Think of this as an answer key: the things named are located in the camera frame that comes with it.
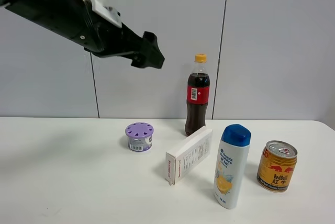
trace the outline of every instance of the white bottle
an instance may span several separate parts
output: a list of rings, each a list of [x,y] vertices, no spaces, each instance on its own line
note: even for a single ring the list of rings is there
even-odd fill
[[[214,196],[228,209],[235,208],[249,153],[251,132],[241,125],[227,126],[222,134],[215,169]]]

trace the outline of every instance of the energy drink can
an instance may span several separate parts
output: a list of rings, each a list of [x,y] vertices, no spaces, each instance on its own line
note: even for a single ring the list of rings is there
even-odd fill
[[[258,182],[273,192],[286,191],[297,163],[297,155],[297,149],[283,141],[266,143],[258,167]]]

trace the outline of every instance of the red label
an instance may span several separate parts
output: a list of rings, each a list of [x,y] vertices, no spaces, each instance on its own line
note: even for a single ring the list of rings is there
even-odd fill
[[[187,101],[192,104],[208,103],[209,86],[206,87],[187,87]]]

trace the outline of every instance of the cardboard box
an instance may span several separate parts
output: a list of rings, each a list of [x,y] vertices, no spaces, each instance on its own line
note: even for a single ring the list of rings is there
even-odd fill
[[[180,181],[209,155],[212,132],[203,126],[166,152],[164,175],[170,185]]]

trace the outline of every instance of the robotic arm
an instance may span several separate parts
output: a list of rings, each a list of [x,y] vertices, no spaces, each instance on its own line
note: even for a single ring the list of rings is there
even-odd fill
[[[154,33],[137,36],[120,13],[99,0],[0,0],[0,6],[45,27],[93,55],[132,59],[132,66],[160,69],[164,56]]]

